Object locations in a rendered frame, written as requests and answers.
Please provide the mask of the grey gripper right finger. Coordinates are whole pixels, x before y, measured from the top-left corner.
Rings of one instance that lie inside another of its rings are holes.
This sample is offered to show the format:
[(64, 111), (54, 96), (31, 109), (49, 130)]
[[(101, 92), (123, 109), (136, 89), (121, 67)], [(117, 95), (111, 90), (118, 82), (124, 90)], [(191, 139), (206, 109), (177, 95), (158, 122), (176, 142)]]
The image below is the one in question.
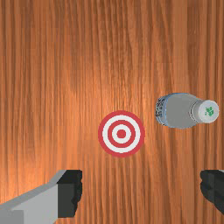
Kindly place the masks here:
[(224, 170), (203, 170), (200, 178), (203, 196), (224, 215)]

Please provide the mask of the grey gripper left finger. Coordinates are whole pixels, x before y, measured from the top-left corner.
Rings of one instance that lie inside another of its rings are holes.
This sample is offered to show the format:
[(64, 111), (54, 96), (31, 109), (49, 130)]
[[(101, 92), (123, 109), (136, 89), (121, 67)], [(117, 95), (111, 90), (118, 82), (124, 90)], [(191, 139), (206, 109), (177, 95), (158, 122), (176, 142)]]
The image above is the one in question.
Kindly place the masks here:
[(75, 216), (82, 195), (82, 171), (61, 170), (44, 185), (0, 205), (0, 224), (54, 224)]

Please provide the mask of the clear plastic bottle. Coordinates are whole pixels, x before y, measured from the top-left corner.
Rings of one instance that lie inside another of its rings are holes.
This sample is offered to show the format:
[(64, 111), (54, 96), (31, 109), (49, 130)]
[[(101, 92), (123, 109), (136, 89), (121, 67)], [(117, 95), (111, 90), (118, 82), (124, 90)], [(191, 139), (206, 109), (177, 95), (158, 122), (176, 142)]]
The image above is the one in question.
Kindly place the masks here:
[(156, 102), (157, 122), (169, 128), (187, 129), (199, 123), (213, 123), (219, 116), (215, 101), (201, 100), (192, 94), (174, 93)]

